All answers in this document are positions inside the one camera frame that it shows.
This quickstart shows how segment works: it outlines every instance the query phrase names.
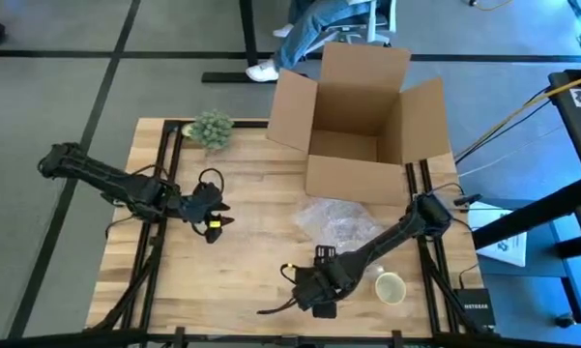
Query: cardboard box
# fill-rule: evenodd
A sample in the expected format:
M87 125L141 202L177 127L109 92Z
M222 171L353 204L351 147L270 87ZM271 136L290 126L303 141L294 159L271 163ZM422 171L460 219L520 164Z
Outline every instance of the cardboard box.
M307 194L406 204L403 164L450 151L441 79L400 92L410 56L327 43L319 82L281 72L267 137L308 153Z

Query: small plant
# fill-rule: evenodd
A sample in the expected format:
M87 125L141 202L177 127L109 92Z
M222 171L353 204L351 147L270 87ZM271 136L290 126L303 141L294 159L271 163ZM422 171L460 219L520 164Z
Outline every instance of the small plant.
M189 136L207 150L220 150L228 145L233 125L230 116L223 112L205 111L195 117Z

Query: chair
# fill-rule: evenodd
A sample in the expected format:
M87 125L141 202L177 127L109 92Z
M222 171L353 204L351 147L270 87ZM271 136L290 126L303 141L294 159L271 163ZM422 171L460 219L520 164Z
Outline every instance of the chair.
M328 42L351 44L355 38L363 39L368 43L382 43L384 46L391 46L389 37L384 34L394 33L396 30L396 0L391 0L391 5L385 7L378 7L377 0L368 1L370 2L369 14L355 15L328 25L314 40L306 53L312 52Z

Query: wooden table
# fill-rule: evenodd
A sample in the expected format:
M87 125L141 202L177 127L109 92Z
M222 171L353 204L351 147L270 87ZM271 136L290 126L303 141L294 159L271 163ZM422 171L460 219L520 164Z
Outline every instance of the wooden table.
M139 120L128 172L155 162L163 122ZM451 154L428 159L428 163L434 187L457 182ZM176 219L168 222L149 333L173 334L177 326L183 326L186 334L383 337L400 330L405 337L431 337L414 240L378 260L385 270L405 280L407 297L402 304L380 303L373 283L362 281L347 300L338 303L334 320L314 319L310 312L297 308L256 315L256 310L275 308L290 298L292 284L279 274L281 264L312 263L314 243L293 222L308 199L304 191L305 154L266 139L262 129L235 129L229 148L214 155L186 141L176 178L183 193L192 190L198 174L207 167L224 174L223 198L232 207L227 215L236 221L213 245L207 245L187 224ZM418 166L415 172L420 173ZM396 180L407 188L405 175ZM419 175L417 182L421 191ZM443 192L456 195L456 190L451 187ZM365 207L383 225L396 223L405 209ZM129 214L117 209L114 219ZM140 221L130 220L110 230L88 326L98 323L127 288L140 226ZM478 262L472 237L463 225L454 223L444 236L444 244L450 279L456 285L459 273ZM479 268L464 276L467 287L482 287ZM446 328L443 299L438 290L436 293L441 327ZM138 308L136 304L135 318L139 318Z

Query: yellow cable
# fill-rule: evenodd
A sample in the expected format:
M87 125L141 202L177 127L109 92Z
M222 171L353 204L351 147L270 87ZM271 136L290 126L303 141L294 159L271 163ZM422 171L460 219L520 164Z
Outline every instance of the yellow cable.
M490 130L488 130L487 132L485 132L479 139L477 139L477 141L475 141L471 146L467 147L466 149L462 150L462 152L460 152L459 154L456 155L456 157L460 157L460 156L464 156L467 152L471 151L473 148L475 148L475 146L479 145L480 143L482 143L483 141L485 141L488 137L490 137L490 135L497 129L501 128L502 126L504 126L507 122L511 121L512 118L514 118L515 116L519 115L522 111L526 110L527 108L537 104L538 102L541 102L545 99L548 99L556 94L559 94L563 91L568 90L571 87L575 87L577 85L581 84L581 78L577 79L575 81L569 82L567 85L565 86L561 86L557 89L554 89L550 92L547 93L543 93L540 94L538 96L536 96L534 99L532 99L531 101L525 103L522 107L520 107L519 109L515 110L512 114L510 114L508 117L506 117L503 121L499 122L496 126L492 127Z
M513 0L507 0L507 1L506 1L506 2L504 2L503 4L501 4L501 5L497 5L497 6L493 7L493 8L485 8L485 7L481 7L481 6L479 5L479 3L476 3L476 4L475 4L475 5L473 5L473 6L474 6L474 7L476 7L478 10L482 10L482 11L494 11L494 10L496 10L496 9L498 9L498 8L502 8L503 6L510 4L512 1L513 1Z

